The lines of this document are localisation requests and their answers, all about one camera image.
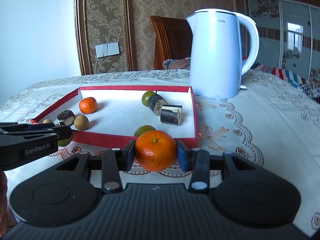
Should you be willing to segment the brown patterned pillow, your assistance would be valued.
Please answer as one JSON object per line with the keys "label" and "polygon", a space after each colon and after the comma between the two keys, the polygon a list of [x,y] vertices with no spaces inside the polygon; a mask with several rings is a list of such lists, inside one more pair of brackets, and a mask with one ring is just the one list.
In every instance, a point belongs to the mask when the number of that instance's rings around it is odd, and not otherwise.
{"label": "brown patterned pillow", "polygon": [[190,69],[190,59],[173,60],[168,59],[163,62],[163,68],[170,69]]}

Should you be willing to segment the red shallow cardboard box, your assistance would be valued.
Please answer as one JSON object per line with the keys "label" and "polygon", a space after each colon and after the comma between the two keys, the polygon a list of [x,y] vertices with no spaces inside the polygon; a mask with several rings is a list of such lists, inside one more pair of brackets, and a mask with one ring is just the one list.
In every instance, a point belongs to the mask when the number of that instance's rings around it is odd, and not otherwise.
{"label": "red shallow cardboard box", "polygon": [[[182,107],[180,125],[162,123],[148,107],[143,106],[143,94],[152,90],[171,105]],[[81,99],[93,97],[98,109],[89,114],[89,127],[84,131],[73,130],[73,141],[105,148],[123,148],[133,139],[136,129],[143,125],[168,133],[171,137],[183,141],[189,147],[195,147],[197,141],[197,117],[194,95],[191,87],[186,86],[87,86],[79,87],[63,96],[57,102],[31,119],[31,123],[40,124],[45,119],[56,122],[62,111],[71,110],[80,115]]]}

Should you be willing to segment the striped colourful blanket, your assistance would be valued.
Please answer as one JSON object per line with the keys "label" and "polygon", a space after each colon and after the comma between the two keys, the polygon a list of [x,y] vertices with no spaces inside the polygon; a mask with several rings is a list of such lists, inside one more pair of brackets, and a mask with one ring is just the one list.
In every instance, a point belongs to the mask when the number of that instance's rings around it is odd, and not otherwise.
{"label": "striped colourful blanket", "polygon": [[319,79],[304,79],[296,73],[285,68],[278,69],[259,63],[255,63],[251,68],[253,70],[269,73],[280,78],[281,80],[289,83],[291,86],[300,89],[309,98],[319,103]]}

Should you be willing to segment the green cucumber piece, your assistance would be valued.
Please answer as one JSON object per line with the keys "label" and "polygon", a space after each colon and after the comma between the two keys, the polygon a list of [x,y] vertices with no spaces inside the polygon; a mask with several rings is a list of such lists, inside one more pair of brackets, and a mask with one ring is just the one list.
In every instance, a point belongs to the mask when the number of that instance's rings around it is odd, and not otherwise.
{"label": "green cucumber piece", "polygon": [[58,146],[59,147],[66,147],[73,139],[73,135],[71,135],[69,138],[67,139],[62,139],[58,141]]}

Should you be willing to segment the green round plum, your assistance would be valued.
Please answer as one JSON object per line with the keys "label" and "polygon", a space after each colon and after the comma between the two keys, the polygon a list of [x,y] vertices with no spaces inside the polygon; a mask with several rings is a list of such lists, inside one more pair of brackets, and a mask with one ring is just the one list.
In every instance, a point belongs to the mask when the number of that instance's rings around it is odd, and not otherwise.
{"label": "green round plum", "polygon": [[151,91],[151,90],[148,90],[146,91],[143,96],[142,96],[142,99],[141,99],[141,102],[144,106],[148,107],[148,100],[151,96],[153,96],[155,94],[155,92]]}
{"label": "green round plum", "polygon": [[136,129],[136,131],[134,132],[134,137],[139,137],[146,132],[155,131],[155,130],[156,129],[153,126],[144,125],[144,126],[139,127],[138,129]]}

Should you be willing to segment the white wall switch panel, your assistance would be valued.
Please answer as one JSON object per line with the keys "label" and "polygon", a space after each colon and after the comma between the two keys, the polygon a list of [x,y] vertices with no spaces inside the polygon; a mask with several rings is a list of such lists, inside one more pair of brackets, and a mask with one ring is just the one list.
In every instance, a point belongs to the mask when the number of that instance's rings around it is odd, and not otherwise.
{"label": "white wall switch panel", "polygon": [[95,46],[96,57],[107,57],[120,54],[119,43],[104,43]]}

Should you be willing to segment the patterned wardrobe doors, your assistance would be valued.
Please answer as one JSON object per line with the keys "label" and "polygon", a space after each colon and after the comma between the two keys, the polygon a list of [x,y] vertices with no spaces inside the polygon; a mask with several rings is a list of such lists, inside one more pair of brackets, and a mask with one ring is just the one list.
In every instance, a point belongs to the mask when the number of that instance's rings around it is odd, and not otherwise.
{"label": "patterned wardrobe doors", "polygon": [[289,0],[247,0],[258,29],[257,62],[319,81],[319,7]]}

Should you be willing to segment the white electric kettle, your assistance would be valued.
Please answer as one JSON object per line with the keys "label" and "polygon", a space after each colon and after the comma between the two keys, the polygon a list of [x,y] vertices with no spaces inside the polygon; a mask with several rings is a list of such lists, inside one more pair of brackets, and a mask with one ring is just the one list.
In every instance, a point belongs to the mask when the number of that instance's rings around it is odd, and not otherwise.
{"label": "white electric kettle", "polygon": [[259,52],[256,23],[223,9],[200,9],[187,17],[193,35],[189,81],[193,92],[206,97],[237,96],[241,79]]}

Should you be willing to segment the brown longan fruit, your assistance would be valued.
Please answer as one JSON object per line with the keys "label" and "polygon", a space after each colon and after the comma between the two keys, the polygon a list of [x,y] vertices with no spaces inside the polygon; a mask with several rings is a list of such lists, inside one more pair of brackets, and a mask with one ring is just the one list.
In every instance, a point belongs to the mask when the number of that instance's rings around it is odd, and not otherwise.
{"label": "brown longan fruit", "polygon": [[74,127],[79,131],[84,131],[89,127],[89,119],[84,115],[79,115],[74,120]]}
{"label": "brown longan fruit", "polygon": [[45,120],[43,120],[43,122],[42,122],[43,124],[52,124],[53,123],[53,121],[52,120],[50,120],[50,119],[45,119]]}

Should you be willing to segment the brown wooden headboard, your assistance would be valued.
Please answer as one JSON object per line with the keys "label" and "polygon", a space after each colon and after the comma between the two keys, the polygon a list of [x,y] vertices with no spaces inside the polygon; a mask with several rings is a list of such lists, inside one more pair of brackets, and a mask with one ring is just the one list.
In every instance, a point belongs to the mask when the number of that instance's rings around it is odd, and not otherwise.
{"label": "brown wooden headboard", "polygon": [[192,32],[187,20],[150,16],[156,34],[153,67],[163,70],[168,59],[181,60],[191,56]]}

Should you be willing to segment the orange tangerine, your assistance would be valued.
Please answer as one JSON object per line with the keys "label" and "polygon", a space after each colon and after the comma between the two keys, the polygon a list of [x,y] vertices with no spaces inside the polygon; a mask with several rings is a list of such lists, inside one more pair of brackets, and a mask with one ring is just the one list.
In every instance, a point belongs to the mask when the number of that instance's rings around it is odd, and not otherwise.
{"label": "orange tangerine", "polygon": [[166,169],[176,162],[176,157],[176,141],[163,131],[148,131],[136,140],[135,158],[145,170]]}
{"label": "orange tangerine", "polygon": [[79,109],[81,113],[91,114],[97,110],[98,103],[93,97],[83,98],[79,101]]}

